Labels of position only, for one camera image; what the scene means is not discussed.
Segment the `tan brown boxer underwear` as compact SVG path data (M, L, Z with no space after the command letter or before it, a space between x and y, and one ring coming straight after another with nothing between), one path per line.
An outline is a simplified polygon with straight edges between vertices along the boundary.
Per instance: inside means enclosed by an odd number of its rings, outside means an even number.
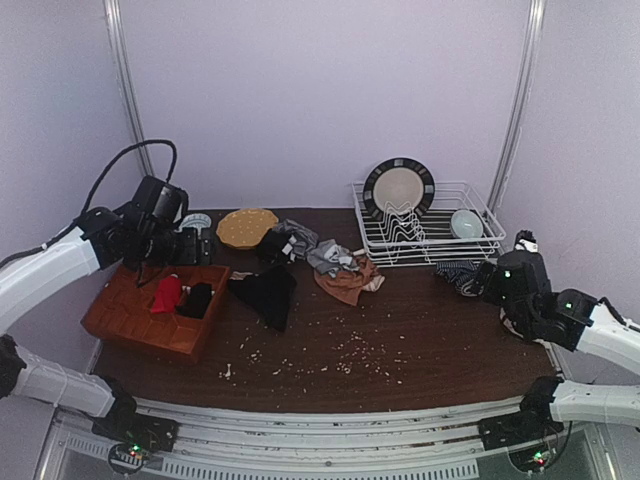
M356 258L358 271L339 271L335 277L314 272L316 284L340 302L357 306L362 292L377 292L386 280L378 267L366 256Z

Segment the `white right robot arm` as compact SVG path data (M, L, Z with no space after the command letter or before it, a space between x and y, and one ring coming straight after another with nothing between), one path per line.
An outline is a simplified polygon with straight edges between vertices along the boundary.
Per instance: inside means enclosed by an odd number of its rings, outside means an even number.
M513 250L494 262L481 263L472 290L500 307L516 335L527 343L541 341L639 371L638 324L622 317L605 297L576 289L552 291L538 252ZM637 427L638 387L542 376L523 396L517 412L482 419L478 430L484 448L494 450L561 433L571 422Z

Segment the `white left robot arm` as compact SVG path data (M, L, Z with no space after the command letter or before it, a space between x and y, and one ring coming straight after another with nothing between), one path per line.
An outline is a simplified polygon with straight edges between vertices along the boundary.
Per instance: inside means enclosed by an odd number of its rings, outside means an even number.
M122 263L144 266L203 266L212 253L210 234L187 227L187 193L146 176L133 198L115 210L85 205L50 242L1 263L1 395L23 396L77 410L97 431L130 441L152 423L115 380L83 374L19 346L9 328L67 285Z

